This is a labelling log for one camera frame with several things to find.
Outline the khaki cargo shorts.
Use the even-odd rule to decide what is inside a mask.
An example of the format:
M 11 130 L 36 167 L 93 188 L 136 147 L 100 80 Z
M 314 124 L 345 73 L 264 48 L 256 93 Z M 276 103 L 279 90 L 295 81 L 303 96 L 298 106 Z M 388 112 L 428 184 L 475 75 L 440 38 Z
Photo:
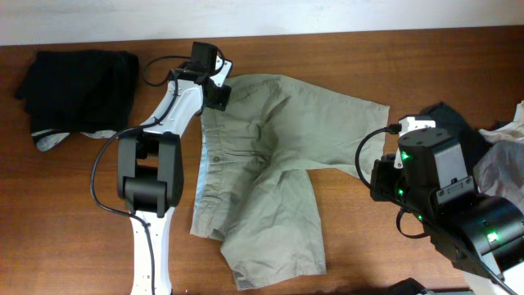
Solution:
M 239 290 L 326 272 L 310 170 L 369 178 L 387 106 L 285 75 L 239 75 L 225 111 L 201 115 L 191 234 L 221 243 Z

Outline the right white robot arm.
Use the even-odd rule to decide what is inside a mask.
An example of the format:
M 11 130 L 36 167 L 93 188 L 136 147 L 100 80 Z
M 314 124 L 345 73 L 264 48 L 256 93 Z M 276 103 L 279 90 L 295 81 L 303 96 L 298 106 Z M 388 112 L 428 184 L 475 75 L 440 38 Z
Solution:
M 410 131 L 399 155 L 375 160 L 370 194 L 422 225 L 419 238 L 461 270 L 475 294 L 523 292 L 523 214 L 508 199 L 480 193 L 460 142 L 447 130 Z

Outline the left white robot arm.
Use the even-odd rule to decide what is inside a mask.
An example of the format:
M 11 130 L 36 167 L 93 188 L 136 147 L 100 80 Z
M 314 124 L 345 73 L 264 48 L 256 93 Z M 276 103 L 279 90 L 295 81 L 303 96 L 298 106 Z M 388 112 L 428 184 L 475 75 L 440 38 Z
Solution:
M 205 107 L 225 109 L 230 70 L 210 76 L 176 70 L 158 107 L 140 131 L 118 146 L 118 186 L 133 227 L 133 294 L 170 294 L 169 230 L 183 192 L 181 137 Z

